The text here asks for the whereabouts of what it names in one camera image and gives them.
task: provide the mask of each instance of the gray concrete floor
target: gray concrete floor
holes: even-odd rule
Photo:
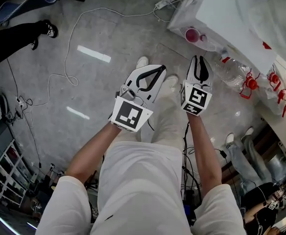
[[[160,0],[86,0],[84,3],[60,0],[56,4],[30,11],[11,20],[10,25],[50,19],[59,29],[56,39],[39,38],[38,49],[24,47],[9,57],[18,90],[33,103],[48,101],[48,78],[52,73],[64,74],[64,58],[72,27],[79,15],[86,10],[108,7],[125,15],[144,14],[153,10]],[[174,8],[164,8],[157,14],[170,20]],[[84,46],[111,57],[106,63],[81,53],[77,46]],[[66,78],[50,78],[50,102],[32,109],[26,117],[32,127],[42,161],[42,171],[49,164],[65,170],[73,155],[93,137],[107,122],[114,106],[114,95],[135,68],[137,59],[146,55],[153,64],[164,64],[167,74],[178,74],[180,82],[186,77],[190,59],[206,52],[187,43],[183,38],[169,32],[167,23],[160,22],[152,14],[144,17],[126,18],[106,10],[84,14],[72,36],[66,62],[68,75],[76,76],[78,86]],[[16,86],[7,61],[0,63],[0,85],[7,94],[10,108],[14,111]],[[71,107],[87,115],[82,118],[67,110]],[[185,128],[187,117],[181,111]],[[214,78],[213,98],[202,116],[215,148],[224,145],[226,136],[234,132],[238,138],[254,125],[262,125],[251,101],[243,99],[229,89],[219,78]],[[38,157],[29,128],[24,120],[15,122],[12,130],[24,152],[25,159],[38,166]],[[146,136],[152,135],[144,126]],[[192,145],[191,134],[188,145]],[[224,159],[218,155],[222,165]]]

